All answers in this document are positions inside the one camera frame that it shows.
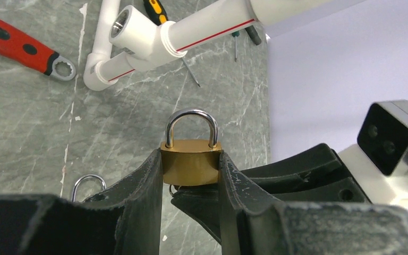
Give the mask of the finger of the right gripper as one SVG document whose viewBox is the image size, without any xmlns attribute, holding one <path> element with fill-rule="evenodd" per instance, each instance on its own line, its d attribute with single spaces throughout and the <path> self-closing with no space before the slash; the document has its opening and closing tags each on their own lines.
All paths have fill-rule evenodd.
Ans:
<svg viewBox="0 0 408 255">
<path fill-rule="evenodd" d="M 318 144 L 295 156 L 242 173 L 283 201 L 368 203 L 335 150 Z M 221 242 L 217 184 L 177 187 L 171 204 Z"/>
</svg>

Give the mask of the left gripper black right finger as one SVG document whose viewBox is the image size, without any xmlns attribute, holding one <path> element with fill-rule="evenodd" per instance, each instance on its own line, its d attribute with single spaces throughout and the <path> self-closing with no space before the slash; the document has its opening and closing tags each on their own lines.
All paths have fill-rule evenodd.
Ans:
<svg viewBox="0 0 408 255">
<path fill-rule="evenodd" d="M 345 202 L 285 202 L 219 158 L 223 254 L 408 254 L 408 211 Z"/>
</svg>

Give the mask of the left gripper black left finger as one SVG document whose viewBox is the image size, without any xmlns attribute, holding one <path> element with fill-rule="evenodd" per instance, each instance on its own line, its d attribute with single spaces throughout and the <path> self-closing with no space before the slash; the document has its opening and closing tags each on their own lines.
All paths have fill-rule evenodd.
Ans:
<svg viewBox="0 0 408 255">
<path fill-rule="evenodd" d="M 0 254 L 158 254 L 162 159 L 82 203 L 52 194 L 0 194 Z"/>
</svg>

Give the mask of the large brass padlock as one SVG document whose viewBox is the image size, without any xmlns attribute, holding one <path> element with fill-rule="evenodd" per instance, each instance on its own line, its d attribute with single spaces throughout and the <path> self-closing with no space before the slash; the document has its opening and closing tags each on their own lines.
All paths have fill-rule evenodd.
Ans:
<svg viewBox="0 0 408 255">
<path fill-rule="evenodd" d="M 83 199 L 85 195 L 90 195 L 92 191 L 103 191 L 107 188 L 107 183 L 103 177 L 97 174 L 86 174 L 78 178 L 71 192 L 71 201 L 77 202 L 77 199 Z"/>
</svg>

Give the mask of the small brass padlock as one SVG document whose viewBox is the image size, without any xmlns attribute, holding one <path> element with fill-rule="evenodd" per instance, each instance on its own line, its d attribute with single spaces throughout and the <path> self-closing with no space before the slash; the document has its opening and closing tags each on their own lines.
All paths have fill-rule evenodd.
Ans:
<svg viewBox="0 0 408 255">
<path fill-rule="evenodd" d="M 188 116 L 203 119 L 209 126 L 209 139 L 174 139 L 175 124 Z M 185 108 L 173 113 L 165 126 L 165 141 L 160 146 L 163 181 L 174 186 L 201 186 L 218 182 L 222 153 L 217 121 L 201 108 Z"/>
</svg>

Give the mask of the green screwdriver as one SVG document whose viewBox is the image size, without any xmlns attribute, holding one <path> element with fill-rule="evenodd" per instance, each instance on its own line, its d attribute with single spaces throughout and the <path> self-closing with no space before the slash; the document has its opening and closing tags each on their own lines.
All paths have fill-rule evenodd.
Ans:
<svg viewBox="0 0 408 255">
<path fill-rule="evenodd" d="M 238 37 L 240 36 L 239 31 L 235 31 L 232 33 L 232 37 L 234 39 L 234 61 L 237 62 L 238 60 Z"/>
</svg>

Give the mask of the yellow black screwdriver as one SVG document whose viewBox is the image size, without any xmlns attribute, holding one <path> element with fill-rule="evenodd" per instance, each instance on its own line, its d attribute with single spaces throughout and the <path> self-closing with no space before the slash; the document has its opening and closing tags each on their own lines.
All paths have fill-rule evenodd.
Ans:
<svg viewBox="0 0 408 255">
<path fill-rule="evenodd" d="M 163 7 L 162 3 L 159 0 L 143 0 L 143 5 L 146 13 L 148 14 L 148 18 L 156 25 L 161 25 L 168 21 L 168 16 L 165 8 Z M 182 57 L 181 61 L 183 62 L 184 66 L 190 73 L 192 79 L 194 82 L 197 84 L 197 86 L 200 88 L 201 85 L 198 82 L 196 76 L 192 72 L 191 68 L 189 67 L 188 63 L 185 61 L 185 59 Z"/>
</svg>

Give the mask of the white PVC pipe frame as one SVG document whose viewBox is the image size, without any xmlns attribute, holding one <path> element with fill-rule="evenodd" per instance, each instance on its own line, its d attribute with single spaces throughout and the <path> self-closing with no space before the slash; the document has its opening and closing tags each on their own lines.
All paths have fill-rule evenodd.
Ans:
<svg viewBox="0 0 408 255">
<path fill-rule="evenodd" d="M 91 90 L 102 91 L 134 71 L 149 71 L 188 50 L 255 22 L 271 25 L 324 5 L 326 1 L 216 1 L 186 18 L 156 25 L 128 5 L 111 25 L 108 41 L 122 52 L 100 57 L 84 70 Z"/>
</svg>

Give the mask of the red handled adjustable wrench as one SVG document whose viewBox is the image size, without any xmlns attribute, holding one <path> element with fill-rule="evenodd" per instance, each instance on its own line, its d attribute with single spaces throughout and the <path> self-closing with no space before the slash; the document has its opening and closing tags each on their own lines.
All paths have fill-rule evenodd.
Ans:
<svg viewBox="0 0 408 255">
<path fill-rule="evenodd" d="M 77 74 L 70 60 L 1 19 L 0 55 L 61 81 L 72 80 Z"/>
</svg>

